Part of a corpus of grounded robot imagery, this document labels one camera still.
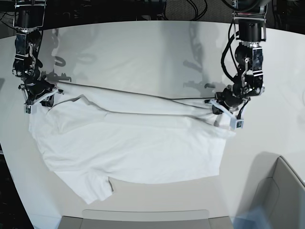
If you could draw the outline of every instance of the folded cloth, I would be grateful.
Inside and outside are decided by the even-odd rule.
[[[109,177],[161,184],[219,175],[234,133],[212,125],[217,116],[203,99],[58,88],[65,94],[51,109],[36,105],[29,131],[47,167],[86,203],[112,195]]]

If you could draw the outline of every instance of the white t-shirt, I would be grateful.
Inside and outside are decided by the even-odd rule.
[[[38,104],[29,130],[47,167],[88,204],[112,194],[109,177],[161,184],[219,174],[234,133],[210,124],[216,115],[203,100],[58,87],[65,94],[52,109]]]

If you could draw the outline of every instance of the table surface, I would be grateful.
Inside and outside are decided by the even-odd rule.
[[[169,98],[209,97],[229,81],[220,65],[229,25],[138,21],[45,31],[40,59],[49,79]],[[111,180],[115,193],[90,205],[41,158],[28,132],[20,79],[11,75],[14,37],[0,40],[0,142],[16,188],[33,224],[55,228],[61,216],[85,209],[180,211],[206,209],[210,218],[245,213],[259,182],[284,155],[305,179],[305,36],[267,29],[266,91],[253,98],[243,130],[227,142],[220,175],[194,181],[140,185]],[[225,60],[234,74],[230,55]]]

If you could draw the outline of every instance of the t-shirt sleeve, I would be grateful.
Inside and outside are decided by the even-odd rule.
[[[94,171],[55,172],[87,204],[105,200],[112,195],[112,187],[107,176]]]

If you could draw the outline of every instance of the white table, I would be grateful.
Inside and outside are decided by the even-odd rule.
[[[54,69],[72,83],[170,98],[209,97],[213,90],[204,88],[206,83],[215,82],[217,90],[229,83],[220,65],[228,27],[141,21],[61,28],[45,31],[40,58],[49,76]],[[111,180],[114,195],[89,206],[44,165],[28,132],[29,117],[17,89],[20,80],[11,75],[14,38],[0,40],[0,142],[33,224],[55,228],[62,215],[82,217],[85,209],[206,209],[210,218],[245,213],[279,155],[298,154],[300,164],[305,158],[305,36],[268,29],[267,39],[262,44],[266,91],[249,103],[244,129],[228,141],[220,176],[168,185]],[[55,56],[65,66],[54,66]],[[229,54],[226,66],[234,74]]]

